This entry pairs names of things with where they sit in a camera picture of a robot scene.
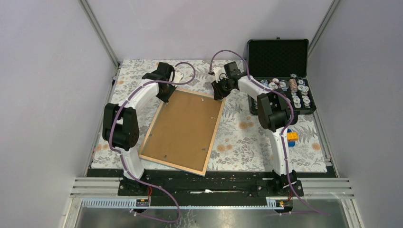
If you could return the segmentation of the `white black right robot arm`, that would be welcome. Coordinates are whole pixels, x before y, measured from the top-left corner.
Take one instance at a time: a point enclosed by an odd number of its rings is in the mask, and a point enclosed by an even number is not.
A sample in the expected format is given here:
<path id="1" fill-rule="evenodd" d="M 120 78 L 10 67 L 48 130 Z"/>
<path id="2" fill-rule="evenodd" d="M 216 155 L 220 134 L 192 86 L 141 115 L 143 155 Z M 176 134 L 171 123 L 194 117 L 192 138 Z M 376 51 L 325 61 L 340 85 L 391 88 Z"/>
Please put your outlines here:
<path id="1" fill-rule="evenodd" d="M 211 84 L 214 99 L 222 100 L 234 89 L 255 99 L 258 105 L 258 120 L 263 129 L 269 130 L 269 141 L 274 156 L 274 178 L 271 187 L 277 195 L 284 196 L 294 190 L 293 184 L 297 182 L 296 172 L 288 160 L 288 127 L 294 120 L 293 106 L 280 89 L 273 90 L 264 86 L 248 71 L 242 73 L 235 62 L 226 64 L 223 70 L 208 71 L 215 77 Z"/>

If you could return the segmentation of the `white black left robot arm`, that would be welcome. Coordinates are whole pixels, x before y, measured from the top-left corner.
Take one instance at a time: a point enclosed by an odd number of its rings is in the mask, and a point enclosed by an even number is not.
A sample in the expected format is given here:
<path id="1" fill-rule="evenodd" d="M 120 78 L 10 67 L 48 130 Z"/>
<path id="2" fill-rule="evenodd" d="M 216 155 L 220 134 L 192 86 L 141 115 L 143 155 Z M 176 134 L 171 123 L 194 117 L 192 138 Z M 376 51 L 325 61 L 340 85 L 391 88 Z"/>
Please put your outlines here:
<path id="1" fill-rule="evenodd" d="M 140 158 L 136 152 L 130 151 L 140 136 L 137 112 L 154 97 L 167 103 L 176 90 L 175 79 L 181 78 L 176 75 L 174 66 L 159 62 L 157 69 L 146 73 L 126 99 L 117 104 L 107 103 L 104 107 L 102 137 L 110 149 L 118 153 L 124 176 L 131 179 L 129 189 L 135 195 L 147 191 L 147 183 L 141 178 L 144 168 Z"/>

